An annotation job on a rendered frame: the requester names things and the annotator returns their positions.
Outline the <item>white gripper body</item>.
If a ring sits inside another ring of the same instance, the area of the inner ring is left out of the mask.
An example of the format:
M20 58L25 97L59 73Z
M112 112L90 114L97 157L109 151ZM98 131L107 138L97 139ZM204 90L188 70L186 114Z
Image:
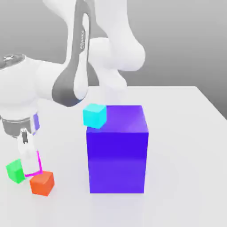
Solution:
M37 175L40 167L33 135L26 128L21 128L17 142L24 174Z

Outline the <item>small magenta cube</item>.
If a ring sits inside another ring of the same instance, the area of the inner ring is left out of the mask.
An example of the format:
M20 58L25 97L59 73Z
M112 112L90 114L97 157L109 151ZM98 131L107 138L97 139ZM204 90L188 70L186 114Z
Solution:
M39 151L37 150L36 153L37 153L37 159L38 159L38 163L39 163L39 171L34 172L34 173L30 173L30 174L24 174L24 176L25 176L26 178L27 178L27 177L30 177L30 176L36 176L36 175L39 175L39 174L42 174L42 173L43 173L43 169L42 169L42 164L41 164L41 159L40 159Z

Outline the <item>small green cube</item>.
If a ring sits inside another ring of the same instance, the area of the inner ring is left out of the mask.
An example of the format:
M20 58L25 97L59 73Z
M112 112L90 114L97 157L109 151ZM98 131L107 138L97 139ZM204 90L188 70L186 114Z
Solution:
M19 184L25 180L21 159L17 159L6 166L9 179Z

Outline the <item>small orange cube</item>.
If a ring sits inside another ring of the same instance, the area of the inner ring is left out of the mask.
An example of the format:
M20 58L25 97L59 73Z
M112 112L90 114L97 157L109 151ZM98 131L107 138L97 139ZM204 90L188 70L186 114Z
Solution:
M48 196L55 185L53 172L43 171L42 174L30 179L32 194Z

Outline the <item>small cyan cube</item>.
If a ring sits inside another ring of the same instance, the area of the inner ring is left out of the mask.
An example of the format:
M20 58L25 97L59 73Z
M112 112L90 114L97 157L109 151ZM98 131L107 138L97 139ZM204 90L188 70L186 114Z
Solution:
M107 121L106 105L90 103L83 109L83 124L100 129Z

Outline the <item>large blue-violet box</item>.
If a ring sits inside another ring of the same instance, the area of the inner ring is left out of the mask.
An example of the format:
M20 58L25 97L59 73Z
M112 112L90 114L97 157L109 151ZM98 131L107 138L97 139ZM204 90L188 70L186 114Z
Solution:
M107 122L86 130L90 193L144 193L148 140L142 106L107 106Z

